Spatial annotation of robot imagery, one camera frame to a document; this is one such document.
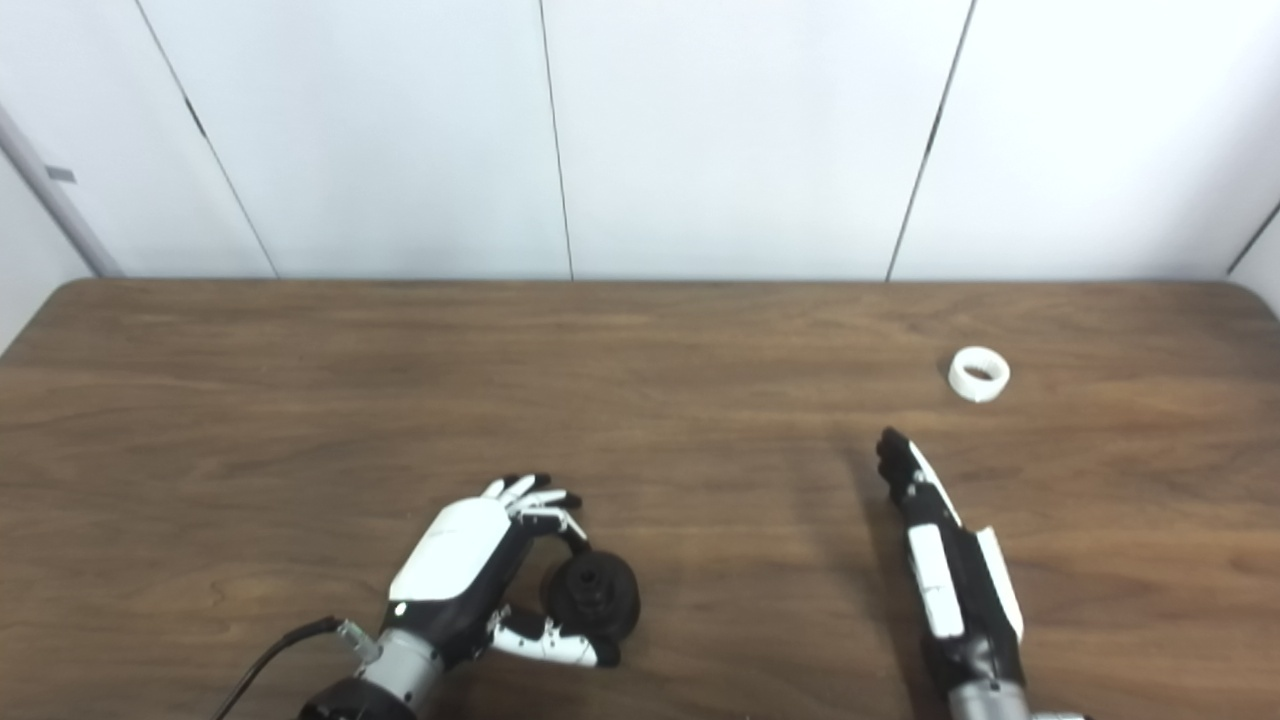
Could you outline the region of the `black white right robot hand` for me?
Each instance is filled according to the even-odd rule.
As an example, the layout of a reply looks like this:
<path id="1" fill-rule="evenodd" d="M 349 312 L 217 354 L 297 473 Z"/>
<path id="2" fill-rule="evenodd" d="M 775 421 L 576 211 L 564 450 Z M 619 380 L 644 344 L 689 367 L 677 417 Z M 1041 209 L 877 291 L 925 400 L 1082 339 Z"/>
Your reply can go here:
<path id="1" fill-rule="evenodd" d="M 975 682 L 1027 685 L 1024 623 L 992 528 L 968 528 L 924 454 L 887 427 L 878 473 L 904 527 L 908 561 L 925 616 L 922 651 L 942 696 Z"/>

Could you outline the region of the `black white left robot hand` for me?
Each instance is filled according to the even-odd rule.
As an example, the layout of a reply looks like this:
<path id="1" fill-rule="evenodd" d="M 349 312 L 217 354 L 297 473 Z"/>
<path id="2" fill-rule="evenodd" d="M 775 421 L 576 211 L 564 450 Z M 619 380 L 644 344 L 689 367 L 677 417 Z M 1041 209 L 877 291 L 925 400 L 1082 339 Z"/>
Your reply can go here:
<path id="1" fill-rule="evenodd" d="M 620 666 L 618 642 L 506 598 L 541 537 L 559 538 L 575 556 L 591 548 L 572 514 L 581 503 L 550 487 L 547 474 L 526 474 L 447 505 L 393 578 L 381 628 L 424 641 L 445 670 L 490 648 L 549 664 Z"/>

